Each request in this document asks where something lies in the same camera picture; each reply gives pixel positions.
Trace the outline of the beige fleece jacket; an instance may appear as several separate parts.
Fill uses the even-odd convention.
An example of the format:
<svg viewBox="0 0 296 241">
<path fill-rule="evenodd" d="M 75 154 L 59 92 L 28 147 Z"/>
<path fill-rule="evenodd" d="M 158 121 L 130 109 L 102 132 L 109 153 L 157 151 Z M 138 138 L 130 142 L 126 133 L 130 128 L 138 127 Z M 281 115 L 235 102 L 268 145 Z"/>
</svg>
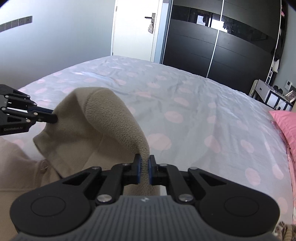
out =
<svg viewBox="0 0 296 241">
<path fill-rule="evenodd" d="M 140 184 L 128 185 L 126 195 L 159 195 L 149 184 L 149 145 L 124 102 L 110 89 L 73 90 L 54 109 L 58 120 L 49 123 L 33 141 L 43 156 L 29 158 L 22 149 L 1 139 L 1 240 L 16 235 L 10 219 L 12 202 L 20 195 L 92 166 L 107 170 L 142 157 Z"/>
</svg>

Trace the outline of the grey pink-dotted bed sheet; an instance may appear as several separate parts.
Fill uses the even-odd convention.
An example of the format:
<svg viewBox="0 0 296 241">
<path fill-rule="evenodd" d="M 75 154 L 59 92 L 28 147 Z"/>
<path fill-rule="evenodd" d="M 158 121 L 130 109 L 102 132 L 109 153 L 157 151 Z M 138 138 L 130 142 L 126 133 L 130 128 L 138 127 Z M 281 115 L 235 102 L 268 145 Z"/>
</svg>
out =
<svg viewBox="0 0 296 241">
<path fill-rule="evenodd" d="M 295 240 L 295 164 L 269 113 L 273 109 L 208 78 L 119 56 L 86 61 L 16 90 L 55 114 L 57 105 L 82 87 L 110 89 L 124 102 L 157 164 L 180 171 L 196 167 L 262 192 L 278 204 L 279 220 L 272 232 L 235 237 L 212 228 L 193 206 L 175 202 L 165 186 L 154 185 L 159 195 L 133 196 L 124 193 L 126 185 L 118 201 L 97 206 L 68 233 L 32 236 L 15 228 L 10 240 Z M 36 122 L 26 133 L 1 139 L 40 161 L 33 139 L 47 124 Z"/>
</svg>

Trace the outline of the pink pillow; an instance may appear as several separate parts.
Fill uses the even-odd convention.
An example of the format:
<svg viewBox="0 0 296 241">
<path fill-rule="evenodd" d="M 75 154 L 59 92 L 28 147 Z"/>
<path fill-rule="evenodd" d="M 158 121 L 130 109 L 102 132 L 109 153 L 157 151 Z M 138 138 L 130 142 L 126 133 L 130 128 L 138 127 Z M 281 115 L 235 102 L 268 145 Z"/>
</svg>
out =
<svg viewBox="0 0 296 241">
<path fill-rule="evenodd" d="M 295 141 L 296 141 L 296 113 L 285 110 L 269 111 L 276 124 L 285 136 L 290 147 L 290 152 L 295 163 Z"/>
</svg>

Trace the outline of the white side cabinet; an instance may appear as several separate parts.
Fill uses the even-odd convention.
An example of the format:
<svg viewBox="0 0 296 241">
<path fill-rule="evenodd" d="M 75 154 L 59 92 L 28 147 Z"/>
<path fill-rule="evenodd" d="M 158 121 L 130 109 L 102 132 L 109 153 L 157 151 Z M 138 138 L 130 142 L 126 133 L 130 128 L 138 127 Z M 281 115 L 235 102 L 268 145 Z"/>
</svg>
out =
<svg viewBox="0 0 296 241">
<path fill-rule="evenodd" d="M 292 111 L 293 105 L 262 80 L 254 80 L 249 96 L 274 110 Z"/>
</svg>

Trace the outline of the white door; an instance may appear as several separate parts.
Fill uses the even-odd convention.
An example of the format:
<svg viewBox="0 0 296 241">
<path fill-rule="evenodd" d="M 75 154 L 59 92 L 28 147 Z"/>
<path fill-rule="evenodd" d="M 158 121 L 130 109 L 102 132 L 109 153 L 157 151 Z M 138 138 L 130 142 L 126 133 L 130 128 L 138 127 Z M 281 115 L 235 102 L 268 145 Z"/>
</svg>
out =
<svg viewBox="0 0 296 241">
<path fill-rule="evenodd" d="M 160 62 L 167 15 L 171 1 L 116 1 L 111 54 Z M 155 13 L 154 32 L 148 32 Z"/>
</svg>

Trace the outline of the black wardrobe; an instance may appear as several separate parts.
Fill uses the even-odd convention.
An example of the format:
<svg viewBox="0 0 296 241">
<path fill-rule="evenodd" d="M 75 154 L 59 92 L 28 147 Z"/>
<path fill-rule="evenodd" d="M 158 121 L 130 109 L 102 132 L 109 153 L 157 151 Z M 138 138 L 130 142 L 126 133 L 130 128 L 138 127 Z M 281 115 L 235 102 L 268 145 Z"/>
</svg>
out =
<svg viewBox="0 0 296 241">
<path fill-rule="evenodd" d="M 286 1 L 173 1 L 163 64 L 248 93 L 266 81 Z"/>
</svg>

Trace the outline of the row of wall switches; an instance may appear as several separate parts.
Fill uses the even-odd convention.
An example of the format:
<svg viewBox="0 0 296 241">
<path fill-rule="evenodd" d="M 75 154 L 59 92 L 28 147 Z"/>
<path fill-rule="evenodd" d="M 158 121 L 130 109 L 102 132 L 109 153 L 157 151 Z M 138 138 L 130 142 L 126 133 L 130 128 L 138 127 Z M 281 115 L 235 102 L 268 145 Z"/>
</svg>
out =
<svg viewBox="0 0 296 241">
<path fill-rule="evenodd" d="M 33 17 L 32 16 L 27 16 L 24 18 L 12 20 L 3 24 L 0 24 L 0 32 L 4 32 L 6 30 L 19 27 L 25 24 L 30 24 L 33 22 Z"/>
</svg>

